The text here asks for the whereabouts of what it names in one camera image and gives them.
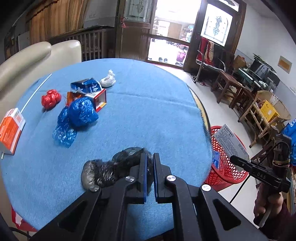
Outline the person's right hand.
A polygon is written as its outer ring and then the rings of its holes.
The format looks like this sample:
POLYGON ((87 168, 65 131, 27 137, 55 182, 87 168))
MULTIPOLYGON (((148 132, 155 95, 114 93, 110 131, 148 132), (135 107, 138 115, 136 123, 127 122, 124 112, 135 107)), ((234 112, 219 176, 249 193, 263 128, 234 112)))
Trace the person's right hand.
POLYGON ((273 195, 269 194, 269 187, 264 183, 261 183, 257 192, 253 210, 255 217, 259 216, 260 214, 265 214, 267 204, 272 205, 270 216, 276 216, 282 209, 283 196, 281 192, 273 195))

